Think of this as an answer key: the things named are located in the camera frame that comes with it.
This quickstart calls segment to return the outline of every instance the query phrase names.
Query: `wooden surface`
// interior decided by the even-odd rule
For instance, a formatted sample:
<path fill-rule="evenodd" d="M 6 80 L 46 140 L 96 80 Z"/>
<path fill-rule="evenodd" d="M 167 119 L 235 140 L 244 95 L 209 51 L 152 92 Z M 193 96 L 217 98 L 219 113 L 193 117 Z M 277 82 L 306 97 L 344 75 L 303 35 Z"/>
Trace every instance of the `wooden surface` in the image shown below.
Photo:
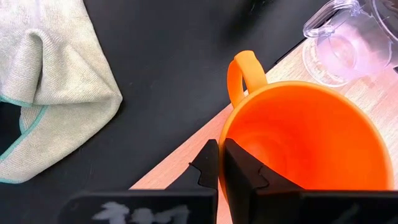
<path fill-rule="evenodd" d="M 269 83 L 286 80 L 316 81 L 308 74 L 302 62 L 302 45 L 267 72 Z M 359 106 L 377 126 L 389 149 L 398 186 L 398 74 L 388 70 L 377 78 L 363 78 L 341 88 L 341 94 Z M 164 189 L 187 167 L 208 139 L 217 139 L 233 108 L 227 106 L 204 127 L 197 131 L 160 164 L 153 168 L 132 189 Z M 231 224 L 228 204 L 219 190 L 218 224 Z"/>

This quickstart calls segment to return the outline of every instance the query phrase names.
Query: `orange mug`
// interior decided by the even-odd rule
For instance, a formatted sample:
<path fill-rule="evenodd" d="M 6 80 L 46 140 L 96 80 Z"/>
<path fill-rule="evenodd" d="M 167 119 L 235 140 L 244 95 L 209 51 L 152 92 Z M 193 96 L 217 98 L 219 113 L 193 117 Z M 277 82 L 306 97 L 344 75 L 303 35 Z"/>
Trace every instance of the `orange mug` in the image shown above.
<path fill-rule="evenodd" d="M 249 91 L 246 97 L 242 77 Z M 235 56 L 227 82 L 234 110 L 219 141 L 225 197 L 226 138 L 304 189 L 394 188 L 391 160 L 382 137 L 344 96 L 307 82 L 267 84 L 252 51 Z"/>

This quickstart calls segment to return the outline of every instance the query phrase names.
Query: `black table surface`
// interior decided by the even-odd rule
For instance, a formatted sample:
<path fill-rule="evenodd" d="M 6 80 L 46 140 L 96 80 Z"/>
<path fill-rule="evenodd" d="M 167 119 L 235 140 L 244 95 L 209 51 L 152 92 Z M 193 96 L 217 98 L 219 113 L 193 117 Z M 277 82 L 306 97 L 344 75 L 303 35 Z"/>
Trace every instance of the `black table surface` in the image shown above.
<path fill-rule="evenodd" d="M 254 50 L 269 70 L 324 3 L 85 0 L 124 101 L 69 156 L 23 184 L 0 184 L 1 223 L 55 223 L 79 192 L 128 189 L 229 103 L 235 54 Z M 1 152 L 20 135 L 18 117 L 18 107 L 0 103 Z"/>

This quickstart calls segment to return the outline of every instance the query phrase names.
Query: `light green towel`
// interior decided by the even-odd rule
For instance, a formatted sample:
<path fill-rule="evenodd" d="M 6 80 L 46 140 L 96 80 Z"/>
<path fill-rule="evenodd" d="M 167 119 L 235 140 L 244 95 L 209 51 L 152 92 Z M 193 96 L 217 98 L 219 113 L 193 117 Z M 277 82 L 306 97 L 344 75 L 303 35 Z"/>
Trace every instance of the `light green towel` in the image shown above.
<path fill-rule="evenodd" d="M 0 156 L 7 183 L 55 164 L 115 115 L 122 96 L 82 0 L 0 0 L 0 99 L 22 107 L 22 135 Z"/>

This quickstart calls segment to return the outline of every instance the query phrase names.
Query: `cup rim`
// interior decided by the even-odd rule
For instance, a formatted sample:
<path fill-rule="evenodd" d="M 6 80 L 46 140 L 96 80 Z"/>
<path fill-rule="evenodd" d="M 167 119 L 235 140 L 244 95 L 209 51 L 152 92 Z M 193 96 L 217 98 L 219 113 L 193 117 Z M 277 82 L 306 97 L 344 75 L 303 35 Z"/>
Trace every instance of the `cup rim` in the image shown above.
<path fill-rule="evenodd" d="M 349 99 L 347 99 L 345 96 L 339 94 L 337 91 L 329 89 L 325 86 L 321 86 L 318 84 L 314 84 L 314 83 L 310 83 L 310 82 L 303 82 L 303 81 L 282 81 L 282 82 L 275 82 L 275 83 L 269 83 L 267 85 L 265 85 L 264 87 L 259 88 L 258 90 L 248 94 L 248 96 L 244 97 L 242 101 L 239 102 L 238 106 L 235 107 L 233 109 L 233 111 L 231 112 L 231 114 L 228 116 L 223 129 L 221 130 L 221 134 L 220 134 L 220 138 L 218 140 L 218 149 L 219 149 L 219 180 L 220 180 L 220 184 L 221 184 L 221 189 L 223 191 L 224 197 L 228 202 L 228 197 L 226 194 L 226 189 L 225 189 L 225 181 L 224 181 L 224 170 L 223 170 L 223 165 L 224 165 L 224 160 L 223 160 L 223 156 L 224 156 L 224 142 L 226 139 L 226 135 L 228 133 L 229 128 L 231 127 L 232 121 L 235 119 L 236 115 L 241 111 L 241 109 L 253 98 L 255 98 L 256 96 L 262 94 L 263 92 L 267 91 L 267 90 L 271 90 L 274 88 L 280 88 L 280 87 L 287 87 L 287 86 L 301 86 L 301 87 L 305 87 L 305 88 L 311 88 L 314 90 L 320 90 L 324 93 L 327 93 L 331 96 L 336 97 L 337 99 L 339 99 L 342 103 L 344 103 L 346 106 L 349 106 L 350 108 L 352 108 L 353 110 L 355 110 L 355 112 L 358 114 L 358 116 L 360 118 L 362 118 L 367 125 L 371 128 L 371 130 L 373 131 L 376 139 L 379 142 L 379 146 L 382 149 L 382 155 L 384 160 L 386 161 L 386 175 L 389 179 L 389 188 L 392 190 L 394 188 L 394 176 L 393 176 L 393 169 L 392 169 L 392 163 L 391 163 L 391 159 L 387 146 L 380 134 L 380 132 L 378 131 L 377 127 L 374 125 L 374 123 L 370 120 L 370 118 L 365 114 L 365 112 L 363 112 L 360 108 L 358 108 L 352 101 L 350 101 Z"/>

